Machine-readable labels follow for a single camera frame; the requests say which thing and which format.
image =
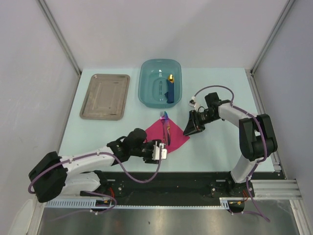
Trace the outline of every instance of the stainless steel tray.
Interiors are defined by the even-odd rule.
[[[130,77],[124,74],[95,74],[91,77],[80,117],[120,120],[124,115]]]

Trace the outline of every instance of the blue plastic basin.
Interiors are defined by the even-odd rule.
[[[167,103],[167,82],[169,75],[174,76],[174,103]],[[181,99],[181,66],[175,60],[148,60],[141,66],[138,98],[149,108],[171,108]]]

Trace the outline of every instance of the pink napkin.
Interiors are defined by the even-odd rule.
[[[147,130],[147,140],[163,140],[163,125],[160,120],[153,123]],[[170,120],[170,135],[171,135],[171,145],[166,146],[167,152],[173,152],[179,147],[181,147],[187,140],[189,136],[184,136],[183,131],[177,126],[172,120]]]

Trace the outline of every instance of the table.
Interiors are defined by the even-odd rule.
[[[86,120],[79,116],[91,77],[96,73],[127,74],[131,77],[121,120]],[[158,118],[161,110],[146,107],[138,99],[140,68],[84,69],[68,123],[61,143],[59,155],[75,155],[96,150],[135,128],[147,129]],[[184,130],[188,121],[188,105],[191,97],[208,85],[223,85],[235,93],[234,104],[251,113],[257,113],[250,86],[243,68],[182,68],[182,98],[173,108],[166,109],[169,117]],[[197,100],[205,106],[204,96],[218,92],[220,99],[231,99],[229,91],[222,88],[202,91]],[[170,153],[162,161],[161,172],[216,172],[230,171],[240,157],[239,130],[227,121],[218,120],[206,125],[202,133],[191,135],[181,148]],[[130,172],[153,172],[156,165],[145,164],[139,157],[131,157],[123,163]],[[122,171],[119,165],[99,166],[103,171]],[[273,172],[271,158],[261,164],[257,171]]]

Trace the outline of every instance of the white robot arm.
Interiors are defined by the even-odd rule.
[[[205,124],[219,119],[227,120],[239,128],[240,150],[242,155],[236,166],[231,170],[233,185],[243,184],[247,177],[250,180],[250,173],[255,169],[256,164],[265,157],[264,145],[261,140],[260,130],[255,123],[257,120],[265,138],[267,156],[277,150],[277,141],[273,126],[268,115],[249,115],[242,109],[233,106],[230,100],[220,100],[217,93],[210,93],[205,97],[207,109],[199,112],[200,104],[195,97],[189,105],[195,110],[189,112],[189,121],[184,130],[184,135],[189,136],[205,130]]]
[[[103,172],[99,170],[102,167],[121,164],[130,156],[142,157],[145,163],[150,164],[165,160],[165,144],[161,140],[147,142],[146,137],[144,130],[135,129],[127,137],[89,153],[75,156],[48,153],[29,173],[31,184],[28,191],[36,194],[39,202],[47,202],[60,194],[93,192],[107,184]]]

